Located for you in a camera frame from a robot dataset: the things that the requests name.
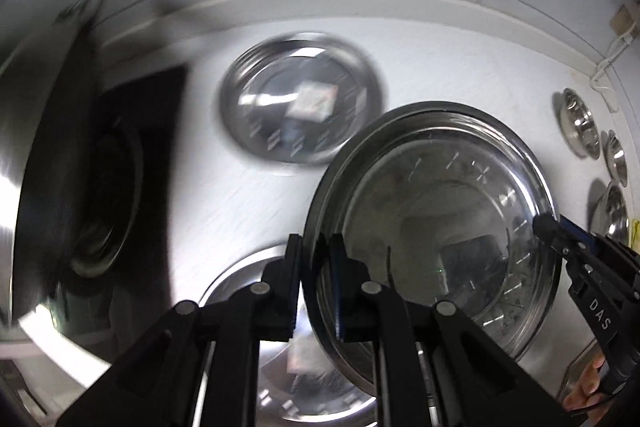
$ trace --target screw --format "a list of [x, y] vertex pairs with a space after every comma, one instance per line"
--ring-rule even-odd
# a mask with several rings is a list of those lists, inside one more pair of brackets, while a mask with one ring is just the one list
[[375, 295], [376, 293], [380, 293], [382, 291], [382, 286], [375, 281], [367, 281], [362, 283], [360, 289], [369, 295]]
[[456, 305], [450, 301], [440, 301], [436, 304], [436, 311], [440, 315], [444, 315], [445, 317], [450, 317], [456, 312]]
[[197, 307], [193, 301], [180, 301], [174, 306], [174, 310], [178, 315], [189, 315]]
[[251, 285], [251, 293], [255, 295], [265, 295], [269, 293], [271, 290], [271, 286], [269, 286], [268, 282], [260, 281], [254, 282]]

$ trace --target metal plate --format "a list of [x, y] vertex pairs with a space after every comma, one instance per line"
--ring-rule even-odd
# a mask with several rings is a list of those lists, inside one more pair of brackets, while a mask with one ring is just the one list
[[231, 65], [220, 93], [220, 114], [234, 140], [285, 163], [330, 160], [381, 111], [380, 86], [364, 56], [317, 33], [251, 48]]
[[[207, 289], [200, 305], [228, 299], [260, 280], [265, 265], [282, 257], [286, 245], [242, 259]], [[375, 399], [338, 372], [316, 338], [302, 292], [293, 338], [288, 343], [260, 343], [256, 425], [290, 422], [364, 427], [374, 421]]]
[[[532, 234], [554, 212], [526, 145], [489, 115], [417, 103], [357, 135], [327, 170], [305, 227], [314, 266], [320, 234], [342, 232], [348, 254], [407, 300], [447, 296], [513, 357], [540, 327], [560, 264]], [[373, 393], [370, 347], [335, 339], [328, 267], [305, 282], [311, 322], [338, 368]]]

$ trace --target human hand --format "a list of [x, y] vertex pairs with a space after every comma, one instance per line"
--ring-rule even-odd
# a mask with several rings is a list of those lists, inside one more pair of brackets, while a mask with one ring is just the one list
[[[604, 355], [600, 353], [596, 355], [591, 363], [584, 368], [578, 382], [576, 382], [574, 389], [564, 399], [562, 406], [567, 411], [573, 411], [575, 409], [582, 409], [583, 407], [589, 407], [600, 403], [606, 395], [603, 393], [596, 393], [598, 386], [600, 385], [600, 375], [598, 374], [599, 368], [604, 364]], [[603, 404], [602, 407], [597, 407], [587, 412], [589, 420], [595, 425], [598, 423], [605, 413], [609, 410], [611, 403]]]

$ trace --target white label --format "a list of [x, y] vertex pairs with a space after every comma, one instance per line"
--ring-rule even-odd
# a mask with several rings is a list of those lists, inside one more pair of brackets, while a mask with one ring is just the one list
[[334, 112], [338, 86], [303, 80], [298, 86], [298, 96], [289, 103], [286, 117], [297, 120], [323, 122]]

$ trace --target yellow object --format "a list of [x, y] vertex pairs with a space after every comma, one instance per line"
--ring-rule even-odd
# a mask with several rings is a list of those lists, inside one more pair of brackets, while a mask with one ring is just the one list
[[631, 221], [631, 250], [640, 253], [640, 221]]

